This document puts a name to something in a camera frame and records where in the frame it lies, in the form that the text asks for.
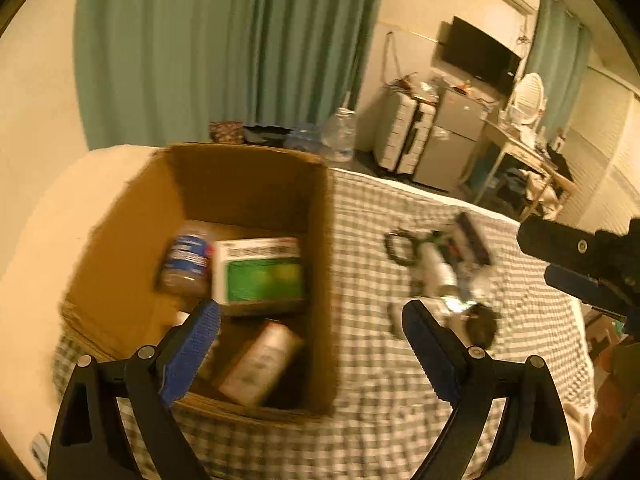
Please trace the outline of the teal curtain right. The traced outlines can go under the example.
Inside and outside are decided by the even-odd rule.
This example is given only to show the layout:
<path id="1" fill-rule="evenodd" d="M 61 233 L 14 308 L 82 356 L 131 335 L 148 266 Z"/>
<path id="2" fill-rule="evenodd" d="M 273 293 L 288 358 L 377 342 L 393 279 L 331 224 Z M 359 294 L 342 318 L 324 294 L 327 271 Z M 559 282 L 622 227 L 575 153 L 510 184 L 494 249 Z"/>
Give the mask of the teal curtain right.
<path id="1" fill-rule="evenodd" d="M 525 73 L 544 83 L 547 106 L 539 127 L 552 142 L 564 129 L 577 99 L 591 50 L 591 32 L 562 0 L 540 0 Z"/>

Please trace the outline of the clear jar blue label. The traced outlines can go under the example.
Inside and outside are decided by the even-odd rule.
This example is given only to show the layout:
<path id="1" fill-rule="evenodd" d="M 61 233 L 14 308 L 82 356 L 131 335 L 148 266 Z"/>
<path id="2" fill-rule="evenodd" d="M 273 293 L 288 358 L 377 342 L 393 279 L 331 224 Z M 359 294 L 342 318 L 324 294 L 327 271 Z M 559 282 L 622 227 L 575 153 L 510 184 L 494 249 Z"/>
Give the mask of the clear jar blue label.
<path id="1" fill-rule="evenodd" d="M 160 290 L 178 296 L 209 297 L 214 241 L 213 228 L 207 222 L 189 220 L 178 229 L 160 265 Z"/>

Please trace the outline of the grey mini fridge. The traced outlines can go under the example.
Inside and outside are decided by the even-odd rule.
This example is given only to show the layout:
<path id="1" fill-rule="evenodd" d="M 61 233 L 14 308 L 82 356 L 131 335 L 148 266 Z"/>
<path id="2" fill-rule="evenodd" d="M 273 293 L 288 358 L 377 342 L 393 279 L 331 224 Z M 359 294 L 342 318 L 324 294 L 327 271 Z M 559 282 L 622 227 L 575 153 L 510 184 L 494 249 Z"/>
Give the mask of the grey mini fridge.
<path id="1" fill-rule="evenodd" d="M 454 89 L 442 90 L 425 148 L 412 182 L 451 192 L 459 183 L 480 137 L 485 107 Z"/>

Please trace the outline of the green white medicine box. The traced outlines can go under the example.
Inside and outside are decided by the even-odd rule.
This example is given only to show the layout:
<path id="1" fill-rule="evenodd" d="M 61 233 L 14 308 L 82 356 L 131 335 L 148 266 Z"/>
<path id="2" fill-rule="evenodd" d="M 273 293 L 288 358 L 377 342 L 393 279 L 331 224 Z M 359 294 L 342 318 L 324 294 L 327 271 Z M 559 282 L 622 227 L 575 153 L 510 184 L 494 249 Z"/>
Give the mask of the green white medicine box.
<path id="1" fill-rule="evenodd" d="M 299 310 L 306 300 L 306 288 L 298 239 L 217 240 L 212 298 L 230 318 Z"/>

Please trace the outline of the brown cardboard box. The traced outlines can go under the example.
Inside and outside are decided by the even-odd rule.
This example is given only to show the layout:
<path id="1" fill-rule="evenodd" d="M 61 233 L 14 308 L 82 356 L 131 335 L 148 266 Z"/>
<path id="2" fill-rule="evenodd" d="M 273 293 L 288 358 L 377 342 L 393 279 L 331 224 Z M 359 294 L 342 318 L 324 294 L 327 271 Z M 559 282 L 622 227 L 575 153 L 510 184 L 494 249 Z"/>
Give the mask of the brown cardboard box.
<path id="1" fill-rule="evenodd" d="M 97 360 L 158 344 L 209 300 L 210 360 L 180 406 L 300 424 L 336 395 L 331 199 L 318 156 L 249 145 L 159 151 L 100 224 L 66 294 L 64 330 Z"/>

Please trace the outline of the white suitcase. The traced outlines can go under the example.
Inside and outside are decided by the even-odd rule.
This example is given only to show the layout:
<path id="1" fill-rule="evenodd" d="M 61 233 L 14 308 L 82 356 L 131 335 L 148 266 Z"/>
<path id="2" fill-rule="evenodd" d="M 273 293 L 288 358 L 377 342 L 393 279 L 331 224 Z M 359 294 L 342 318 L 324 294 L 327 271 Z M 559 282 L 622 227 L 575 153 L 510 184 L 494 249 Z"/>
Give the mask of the white suitcase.
<path id="1" fill-rule="evenodd" d="M 425 148 L 436 107 L 389 91 L 384 96 L 375 129 L 373 156 L 378 166 L 392 174 L 416 171 Z"/>

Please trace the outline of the teal curtain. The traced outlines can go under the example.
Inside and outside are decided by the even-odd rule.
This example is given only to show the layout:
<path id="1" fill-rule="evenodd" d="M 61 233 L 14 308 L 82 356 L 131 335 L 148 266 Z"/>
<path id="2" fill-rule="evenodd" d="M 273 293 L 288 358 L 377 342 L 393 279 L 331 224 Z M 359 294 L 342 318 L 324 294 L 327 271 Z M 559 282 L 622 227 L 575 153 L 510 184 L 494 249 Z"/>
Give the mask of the teal curtain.
<path id="1" fill-rule="evenodd" d="M 552 142 L 564 129 L 577 99 L 591 50 L 591 32 L 562 0 L 540 0 L 525 73 L 544 83 L 547 106 L 539 127 Z"/>
<path id="2" fill-rule="evenodd" d="M 355 108 L 380 0 L 77 0 L 89 148 L 203 142 L 214 122 L 294 128 Z"/>

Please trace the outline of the white dressing table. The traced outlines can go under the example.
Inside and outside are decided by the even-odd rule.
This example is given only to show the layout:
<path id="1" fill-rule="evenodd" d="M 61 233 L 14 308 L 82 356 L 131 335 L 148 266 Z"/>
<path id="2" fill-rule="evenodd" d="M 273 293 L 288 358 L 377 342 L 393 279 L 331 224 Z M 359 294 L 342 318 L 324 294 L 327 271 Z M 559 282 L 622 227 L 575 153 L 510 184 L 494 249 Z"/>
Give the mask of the white dressing table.
<path id="1" fill-rule="evenodd" d="M 498 155 L 491 163 L 486 177 L 480 182 L 477 190 L 473 191 L 472 188 L 469 187 L 470 179 L 477 167 L 477 163 L 485 156 L 487 149 L 491 145 L 495 145 L 495 147 L 498 148 Z M 463 170 L 463 174 L 460 177 L 460 186 L 465 189 L 465 192 L 470 193 L 472 204 L 478 205 L 480 203 L 506 156 L 511 156 L 528 170 L 533 170 L 533 172 L 537 174 L 542 174 L 541 166 L 543 162 L 551 162 L 554 168 L 558 170 L 555 164 L 548 159 L 544 153 L 538 152 L 534 148 L 529 148 L 508 130 L 500 128 L 495 122 L 486 119 L 482 130 L 480 130 L 480 136 L 475 143 L 472 155 L 466 163 L 465 170 Z"/>

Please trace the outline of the black wall television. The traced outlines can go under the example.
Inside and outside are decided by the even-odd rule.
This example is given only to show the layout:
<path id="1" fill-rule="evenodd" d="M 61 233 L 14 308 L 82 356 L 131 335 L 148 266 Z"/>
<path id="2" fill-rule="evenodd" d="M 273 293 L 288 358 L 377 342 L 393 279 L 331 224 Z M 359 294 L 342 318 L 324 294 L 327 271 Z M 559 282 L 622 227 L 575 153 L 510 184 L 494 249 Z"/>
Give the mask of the black wall television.
<path id="1" fill-rule="evenodd" d="M 510 96 L 521 58 L 469 22 L 454 17 L 442 44 L 442 62 Z"/>

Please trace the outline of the clear bag with black item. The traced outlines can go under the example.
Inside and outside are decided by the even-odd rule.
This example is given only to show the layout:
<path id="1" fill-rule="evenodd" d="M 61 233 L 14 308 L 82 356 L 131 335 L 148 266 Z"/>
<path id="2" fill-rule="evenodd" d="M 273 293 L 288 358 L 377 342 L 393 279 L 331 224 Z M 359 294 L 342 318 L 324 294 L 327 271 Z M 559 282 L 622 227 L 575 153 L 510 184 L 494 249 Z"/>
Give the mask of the clear bag with black item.
<path id="1" fill-rule="evenodd" d="M 437 245 L 446 263 L 465 284 L 481 276 L 488 278 L 494 268 L 484 234 L 466 212 L 460 212 L 445 226 Z"/>

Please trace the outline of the white tube bottle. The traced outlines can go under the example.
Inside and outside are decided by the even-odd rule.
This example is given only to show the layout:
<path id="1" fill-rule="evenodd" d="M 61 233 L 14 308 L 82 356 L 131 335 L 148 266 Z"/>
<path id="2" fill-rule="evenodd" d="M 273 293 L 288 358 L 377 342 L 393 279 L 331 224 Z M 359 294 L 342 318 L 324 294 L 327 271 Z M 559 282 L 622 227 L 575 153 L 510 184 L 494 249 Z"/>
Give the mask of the white tube bottle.
<path id="1" fill-rule="evenodd" d="M 459 295 L 457 275 L 452 266 L 446 263 L 437 246 L 433 243 L 423 244 L 420 257 L 427 296 L 457 297 Z"/>

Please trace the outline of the brown patterned pouch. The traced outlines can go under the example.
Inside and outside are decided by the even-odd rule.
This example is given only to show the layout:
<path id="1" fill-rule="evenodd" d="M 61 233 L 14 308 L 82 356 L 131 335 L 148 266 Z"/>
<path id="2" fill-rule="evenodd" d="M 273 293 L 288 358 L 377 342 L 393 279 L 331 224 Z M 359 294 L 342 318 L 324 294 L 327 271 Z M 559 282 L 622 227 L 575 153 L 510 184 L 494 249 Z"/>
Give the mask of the brown patterned pouch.
<path id="1" fill-rule="evenodd" d="M 242 122 L 211 122 L 208 128 L 210 140 L 214 143 L 239 145 L 245 142 Z"/>

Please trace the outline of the brown white small box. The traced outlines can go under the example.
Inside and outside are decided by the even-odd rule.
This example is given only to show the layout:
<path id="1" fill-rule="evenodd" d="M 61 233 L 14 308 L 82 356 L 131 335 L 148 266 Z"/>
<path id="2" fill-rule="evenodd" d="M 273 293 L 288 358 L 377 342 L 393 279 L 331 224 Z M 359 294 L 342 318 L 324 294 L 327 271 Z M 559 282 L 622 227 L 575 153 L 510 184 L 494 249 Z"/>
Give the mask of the brown white small box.
<path id="1" fill-rule="evenodd" d="M 218 391 L 244 408 L 256 408 L 270 395 L 303 345 L 303 339 L 288 326 L 265 322 L 224 373 Z"/>

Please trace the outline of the wooden chair with clothes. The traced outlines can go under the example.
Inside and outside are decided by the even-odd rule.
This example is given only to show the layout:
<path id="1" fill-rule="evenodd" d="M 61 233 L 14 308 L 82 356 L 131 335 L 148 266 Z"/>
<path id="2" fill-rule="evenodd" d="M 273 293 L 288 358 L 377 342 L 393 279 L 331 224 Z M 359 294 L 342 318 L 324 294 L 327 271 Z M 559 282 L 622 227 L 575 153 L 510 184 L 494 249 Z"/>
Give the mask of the wooden chair with clothes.
<path id="1" fill-rule="evenodd" d="M 572 179 L 562 176 L 551 162 L 543 162 L 541 171 L 540 176 L 533 170 L 527 173 L 527 204 L 520 214 L 521 222 L 533 214 L 544 220 L 554 221 L 570 196 L 578 191 L 577 184 Z"/>

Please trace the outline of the white oval vanity mirror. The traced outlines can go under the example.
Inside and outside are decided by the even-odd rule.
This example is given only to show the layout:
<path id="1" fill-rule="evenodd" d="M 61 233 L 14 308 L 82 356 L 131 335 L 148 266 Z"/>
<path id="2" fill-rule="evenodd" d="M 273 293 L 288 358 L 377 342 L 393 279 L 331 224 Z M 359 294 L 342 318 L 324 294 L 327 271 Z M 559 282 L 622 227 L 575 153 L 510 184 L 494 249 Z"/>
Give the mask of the white oval vanity mirror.
<path id="1" fill-rule="evenodd" d="M 515 85 L 510 96 L 508 111 L 511 122 L 529 126 L 536 122 L 544 108 L 544 82 L 537 73 L 525 74 Z"/>

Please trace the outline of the teal curtain left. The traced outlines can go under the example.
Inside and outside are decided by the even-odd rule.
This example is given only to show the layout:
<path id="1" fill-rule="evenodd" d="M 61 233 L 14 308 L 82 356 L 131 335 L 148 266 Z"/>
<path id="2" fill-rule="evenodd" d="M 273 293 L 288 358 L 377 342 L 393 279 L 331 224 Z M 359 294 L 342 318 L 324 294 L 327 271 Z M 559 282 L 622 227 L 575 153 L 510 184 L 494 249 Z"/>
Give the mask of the teal curtain left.
<path id="1" fill-rule="evenodd" d="M 203 142 L 214 122 L 294 128 L 355 108 L 380 0 L 77 0 L 89 148 Z"/>

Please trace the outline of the large clear water bottle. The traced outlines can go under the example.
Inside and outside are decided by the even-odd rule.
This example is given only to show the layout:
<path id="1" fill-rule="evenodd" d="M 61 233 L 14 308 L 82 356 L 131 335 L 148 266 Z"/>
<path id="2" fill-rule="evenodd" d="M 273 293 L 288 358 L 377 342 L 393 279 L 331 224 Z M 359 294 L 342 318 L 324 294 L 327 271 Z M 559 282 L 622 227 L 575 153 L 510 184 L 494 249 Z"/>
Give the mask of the large clear water bottle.
<path id="1" fill-rule="evenodd" d="M 356 114 L 346 107 L 337 107 L 320 130 L 322 154 L 331 162 L 350 162 L 356 144 Z"/>

